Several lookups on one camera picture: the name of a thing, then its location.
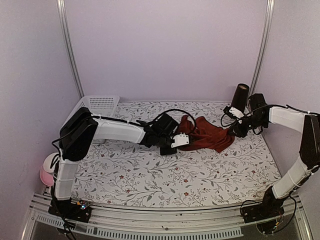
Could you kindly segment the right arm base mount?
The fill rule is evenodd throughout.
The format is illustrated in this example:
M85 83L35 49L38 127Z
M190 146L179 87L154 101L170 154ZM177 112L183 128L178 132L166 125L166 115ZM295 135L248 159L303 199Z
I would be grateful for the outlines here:
M261 203L240 207L240 214L245 223L261 221L280 216L284 213L285 199L276 198L273 192L265 192Z

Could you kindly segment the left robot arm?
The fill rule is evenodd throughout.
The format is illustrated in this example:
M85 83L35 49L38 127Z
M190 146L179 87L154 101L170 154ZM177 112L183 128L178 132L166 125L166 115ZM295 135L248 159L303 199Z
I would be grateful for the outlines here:
M82 107L64 124L57 139L59 157L53 171L53 196L57 199L55 209L63 216L74 213L69 202L79 162L88 154L94 140L117 140L145 147L157 146L162 154L176 153L172 148L173 134L178 122L167 113L151 122L137 122L93 115Z

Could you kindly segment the dark red towel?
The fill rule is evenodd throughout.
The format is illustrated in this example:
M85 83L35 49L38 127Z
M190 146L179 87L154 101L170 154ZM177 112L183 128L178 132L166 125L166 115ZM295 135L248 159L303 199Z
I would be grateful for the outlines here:
M206 120L204 116L195 119L194 124L188 120L188 116L181 118L176 133L186 133L189 135L189 144L178 147L181 151L195 151L200 149L211 149L221 153L230 147L235 141L235 137L228 134L228 128L215 126Z

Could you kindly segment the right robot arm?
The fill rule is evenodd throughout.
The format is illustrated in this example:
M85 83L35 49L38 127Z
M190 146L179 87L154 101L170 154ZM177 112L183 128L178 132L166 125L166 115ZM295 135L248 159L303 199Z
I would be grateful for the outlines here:
M234 120L228 133L244 138L252 131L264 138L271 153L276 157L281 179L269 187L263 196L258 213L269 218L278 210L278 205L303 184L320 168L320 115L289 105L268 104L261 93L248 99L245 104L232 103L224 110Z

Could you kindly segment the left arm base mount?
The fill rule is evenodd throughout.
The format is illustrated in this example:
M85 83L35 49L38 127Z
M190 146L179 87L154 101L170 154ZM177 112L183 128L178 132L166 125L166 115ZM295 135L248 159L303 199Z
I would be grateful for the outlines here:
M77 204L69 200L52 200L48 213L63 220L73 220L82 223L88 223L91 218L92 208Z

